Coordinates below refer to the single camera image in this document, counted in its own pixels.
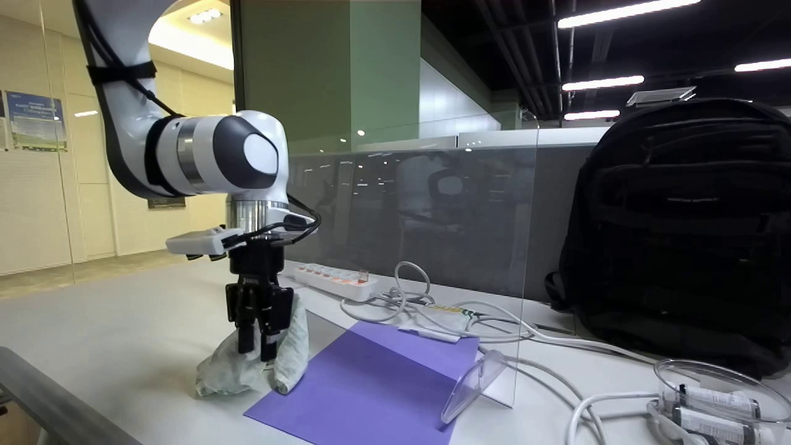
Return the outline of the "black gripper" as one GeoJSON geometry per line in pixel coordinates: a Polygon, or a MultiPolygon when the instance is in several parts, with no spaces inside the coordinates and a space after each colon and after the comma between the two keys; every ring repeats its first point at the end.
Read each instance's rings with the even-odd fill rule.
{"type": "Polygon", "coordinates": [[[254,320],[260,322],[260,359],[276,359],[280,331],[288,327],[295,290],[280,284],[283,251],[250,242],[229,253],[235,283],[224,288],[227,320],[238,325],[238,354],[254,352],[254,320]]]}

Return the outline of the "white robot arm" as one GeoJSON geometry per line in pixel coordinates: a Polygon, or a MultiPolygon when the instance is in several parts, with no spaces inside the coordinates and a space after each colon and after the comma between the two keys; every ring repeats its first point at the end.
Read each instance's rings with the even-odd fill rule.
{"type": "Polygon", "coordinates": [[[139,199],[224,193],[227,223],[166,242],[187,259],[229,257],[224,288],[238,352],[276,357],[295,291],[276,283],[288,232],[307,231],[287,193],[283,127],[265,112],[183,116],[156,96],[147,36],[173,0],[72,0],[107,129],[107,160],[139,199]]]}

